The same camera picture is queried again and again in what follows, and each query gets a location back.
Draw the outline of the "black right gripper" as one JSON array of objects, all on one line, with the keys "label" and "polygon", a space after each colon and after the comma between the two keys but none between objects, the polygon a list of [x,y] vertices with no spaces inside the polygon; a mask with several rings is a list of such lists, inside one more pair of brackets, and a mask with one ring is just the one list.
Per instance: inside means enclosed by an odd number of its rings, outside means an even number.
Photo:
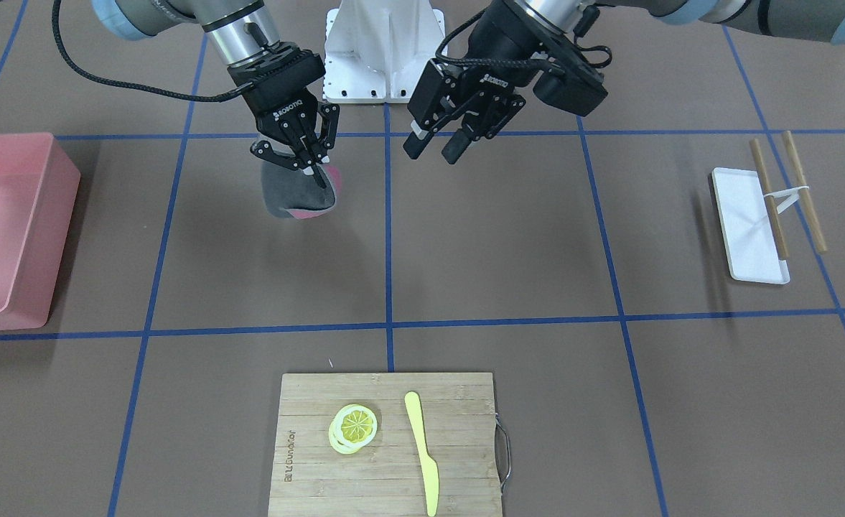
[{"label": "black right gripper", "polygon": [[331,191],[328,153],[335,145],[340,106],[320,101],[308,89],[326,73],[324,60],[295,44],[274,44],[262,55],[228,68],[264,139],[249,150],[258,159],[310,176]]}]

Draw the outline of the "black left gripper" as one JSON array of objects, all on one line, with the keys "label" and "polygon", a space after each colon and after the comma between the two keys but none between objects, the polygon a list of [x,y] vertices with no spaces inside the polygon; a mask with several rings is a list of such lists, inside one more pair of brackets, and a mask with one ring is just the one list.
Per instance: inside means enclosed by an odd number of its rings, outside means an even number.
[{"label": "black left gripper", "polygon": [[452,30],[426,62],[408,104],[403,150],[420,154],[449,122],[461,121],[442,148],[456,164],[472,144],[496,137],[526,105],[532,85],[544,104],[586,116],[608,95],[604,63],[585,58],[577,40],[594,24],[592,1],[494,1]]}]

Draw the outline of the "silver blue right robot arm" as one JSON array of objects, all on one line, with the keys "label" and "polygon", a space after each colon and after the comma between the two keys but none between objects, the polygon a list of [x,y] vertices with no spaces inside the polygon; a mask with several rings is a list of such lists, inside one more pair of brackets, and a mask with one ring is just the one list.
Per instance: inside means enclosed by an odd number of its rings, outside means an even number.
[{"label": "silver blue right robot arm", "polygon": [[339,108],[320,101],[309,87],[326,75],[321,55],[281,38],[263,1],[94,1],[98,20],[126,40],[153,38],[170,27],[201,27],[225,63],[232,91],[242,98],[261,138],[251,153],[268,170],[327,194],[328,152],[333,148]]}]

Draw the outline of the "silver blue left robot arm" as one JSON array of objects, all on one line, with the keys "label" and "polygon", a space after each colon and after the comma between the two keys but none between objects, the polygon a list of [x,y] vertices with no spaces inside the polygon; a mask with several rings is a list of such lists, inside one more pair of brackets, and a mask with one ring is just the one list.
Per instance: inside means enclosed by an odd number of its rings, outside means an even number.
[{"label": "silver blue left robot arm", "polygon": [[845,45],[845,1],[492,1],[456,27],[426,62],[408,111],[403,151],[420,157],[435,135],[459,127],[442,148],[454,164],[472,144],[496,137],[523,109],[530,86],[548,107],[585,117],[608,96],[605,45],[579,41],[602,9],[642,9],[666,25],[694,22],[771,38]]}]

